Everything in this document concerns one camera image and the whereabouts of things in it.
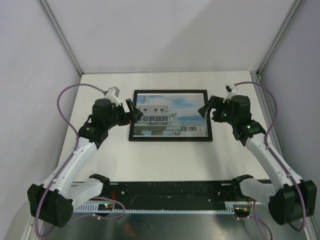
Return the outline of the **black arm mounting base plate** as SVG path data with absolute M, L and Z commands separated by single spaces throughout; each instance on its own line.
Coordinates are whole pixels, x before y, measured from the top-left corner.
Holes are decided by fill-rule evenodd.
M 147 210 L 221 210 L 224 202 L 250 199 L 232 180 L 110 182 L 99 196 Z

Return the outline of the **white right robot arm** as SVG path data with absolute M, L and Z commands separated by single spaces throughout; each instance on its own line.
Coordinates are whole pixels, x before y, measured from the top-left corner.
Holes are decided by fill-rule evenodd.
M 271 181 L 267 185 L 250 176 L 238 177 L 239 183 L 230 188 L 235 200 L 250 197 L 260 202 L 279 225 L 314 215 L 315 183 L 303 180 L 268 142 L 265 129 L 252 119 L 251 102 L 247 96 L 235 95 L 223 99 L 213 95 L 198 109 L 198 113 L 204 119 L 231 125 L 234 138 L 255 156 Z

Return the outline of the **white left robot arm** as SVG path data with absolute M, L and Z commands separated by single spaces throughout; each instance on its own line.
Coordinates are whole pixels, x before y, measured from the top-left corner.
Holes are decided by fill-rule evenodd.
M 142 116 L 143 113 L 131 99 L 120 104 L 108 98 L 97 99 L 92 106 L 92 113 L 77 132 L 69 157 L 42 184 L 32 184 L 27 190 L 31 215 L 62 228 L 80 205 L 94 197 L 107 199 L 111 193 L 107 177 L 93 174 L 75 188 L 72 188 L 72 184 L 107 139 L 110 129 L 137 123 Z

